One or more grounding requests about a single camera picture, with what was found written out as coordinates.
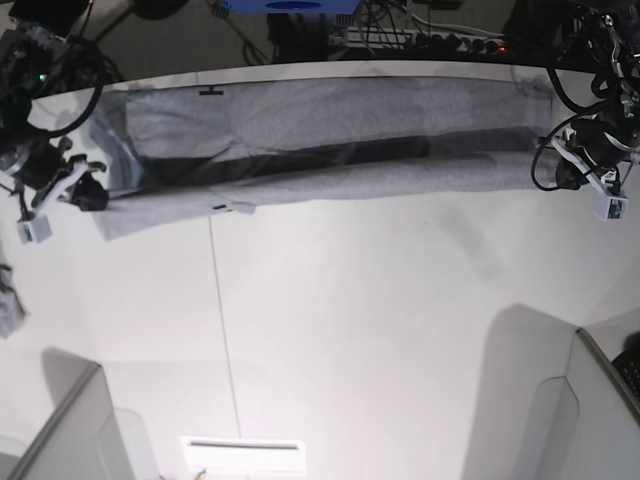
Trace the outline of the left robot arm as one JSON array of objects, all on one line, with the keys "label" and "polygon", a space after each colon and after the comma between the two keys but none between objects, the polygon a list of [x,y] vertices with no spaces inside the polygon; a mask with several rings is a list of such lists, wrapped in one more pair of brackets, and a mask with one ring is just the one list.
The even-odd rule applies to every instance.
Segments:
[{"label": "left robot arm", "polygon": [[[543,1],[538,23],[547,48],[546,71],[554,91],[573,115],[540,141],[530,176],[541,191],[602,187],[618,195],[626,181],[618,165],[639,160],[639,3],[637,1]],[[556,64],[569,53],[561,28],[579,20],[578,41],[595,62],[589,106],[564,90]]]}]

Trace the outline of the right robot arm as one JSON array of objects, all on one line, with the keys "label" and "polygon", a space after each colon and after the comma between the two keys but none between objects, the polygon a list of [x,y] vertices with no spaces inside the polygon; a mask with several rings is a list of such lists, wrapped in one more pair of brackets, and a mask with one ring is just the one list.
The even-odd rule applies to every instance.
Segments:
[{"label": "right robot arm", "polygon": [[[87,18],[90,1],[14,1],[9,18],[15,28],[1,37],[1,172],[14,179],[13,193],[24,197],[26,187],[36,196],[32,207],[59,195],[82,211],[104,210],[109,195],[93,177],[105,171],[101,162],[79,154],[68,159],[68,135],[84,124],[95,110],[106,83],[104,57],[91,41],[73,35],[81,18]],[[46,89],[62,58],[62,45],[79,47],[96,67],[93,93],[82,113],[57,130],[30,123],[33,101]]]}]

